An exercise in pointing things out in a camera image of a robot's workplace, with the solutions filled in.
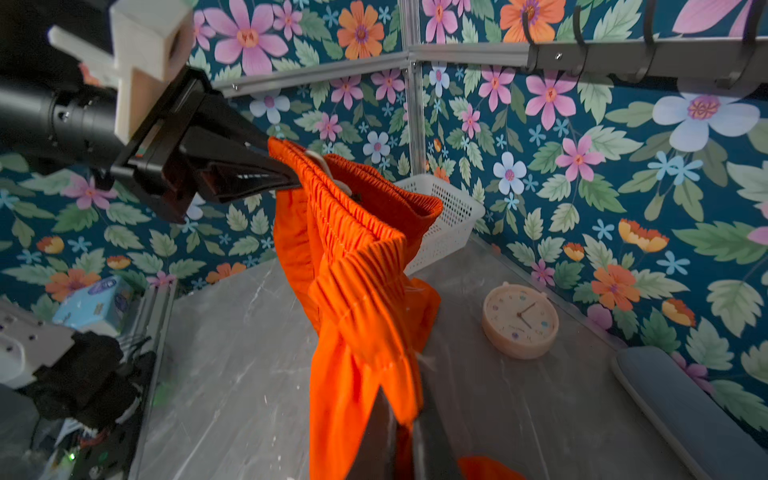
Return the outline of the orange shorts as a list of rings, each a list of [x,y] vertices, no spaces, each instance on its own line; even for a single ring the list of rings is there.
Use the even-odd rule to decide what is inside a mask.
[[[424,407],[418,357],[441,298],[406,275],[441,215],[435,197],[404,190],[375,168],[272,138],[270,155],[298,187],[277,195],[275,248],[318,336],[310,374],[309,472],[344,479],[378,396],[395,417],[394,470],[415,475],[413,428]]]

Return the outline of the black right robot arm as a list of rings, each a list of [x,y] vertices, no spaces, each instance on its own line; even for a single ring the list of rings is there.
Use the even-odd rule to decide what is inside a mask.
[[[123,442],[117,432],[125,430],[128,446],[108,447],[125,459],[118,456],[117,467],[98,468],[130,473],[131,465],[139,462],[139,434],[149,418],[171,304],[170,297],[157,300],[145,295],[131,327],[131,332],[144,335],[122,341],[41,321],[1,299],[1,384],[31,399],[46,420],[71,419],[97,433],[106,429],[106,441],[115,445]],[[399,479],[398,425],[381,391],[375,400],[351,474],[362,469],[365,474]],[[413,479],[465,479],[432,406],[420,414],[410,442],[406,451],[412,454],[412,465],[406,473]],[[363,455],[374,453],[381,454],[382,460],[376,460],[380,467],[374,468],[373,457]]]

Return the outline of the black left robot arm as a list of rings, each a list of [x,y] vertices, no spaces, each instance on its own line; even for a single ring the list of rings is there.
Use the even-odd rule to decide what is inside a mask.
[[[295,189],[270,139],[188,65],[184,1],[5,1],[1,144],[50,174],[83,165],[181,222],[195,197],[226,204]]]

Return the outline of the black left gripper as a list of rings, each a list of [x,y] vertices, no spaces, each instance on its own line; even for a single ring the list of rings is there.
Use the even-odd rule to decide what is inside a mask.
[[[195,196],[226,204],[299,188],[297,174],[268,152],[268,140],[204,71],[185,67],[110,174],[160,219],[180,224]]]

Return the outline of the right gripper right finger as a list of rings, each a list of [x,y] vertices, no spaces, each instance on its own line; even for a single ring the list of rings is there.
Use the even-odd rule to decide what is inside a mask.
[[[417,480],[463,479],[464,475],[453,453],[437,404],[426,380],[436,370],[435,359],[416,354],[422,376],[423,406],[413,424],[413,472]]]

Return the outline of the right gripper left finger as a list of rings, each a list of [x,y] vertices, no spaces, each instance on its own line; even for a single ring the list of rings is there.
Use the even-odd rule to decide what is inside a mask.
[[[395,471],[397,420],[379,389],[347,480],[392,480]]]

